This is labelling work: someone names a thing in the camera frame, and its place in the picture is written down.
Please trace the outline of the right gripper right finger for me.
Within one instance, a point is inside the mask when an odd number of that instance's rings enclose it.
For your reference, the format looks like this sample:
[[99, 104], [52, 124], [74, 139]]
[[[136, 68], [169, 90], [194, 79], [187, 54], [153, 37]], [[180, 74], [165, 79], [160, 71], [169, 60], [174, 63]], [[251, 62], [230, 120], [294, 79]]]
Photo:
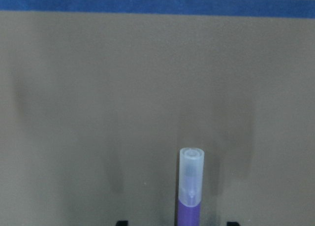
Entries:
[[226, 226], [240, 226], [238, 222], [226, 222]]

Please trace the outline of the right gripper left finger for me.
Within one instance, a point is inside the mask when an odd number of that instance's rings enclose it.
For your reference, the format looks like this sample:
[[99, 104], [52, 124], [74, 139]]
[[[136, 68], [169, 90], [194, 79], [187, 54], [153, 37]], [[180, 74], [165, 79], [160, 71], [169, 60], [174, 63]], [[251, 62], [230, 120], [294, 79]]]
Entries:
[[117, 221], [116, 226], [128, 226], [128, 221], [127, 220]]

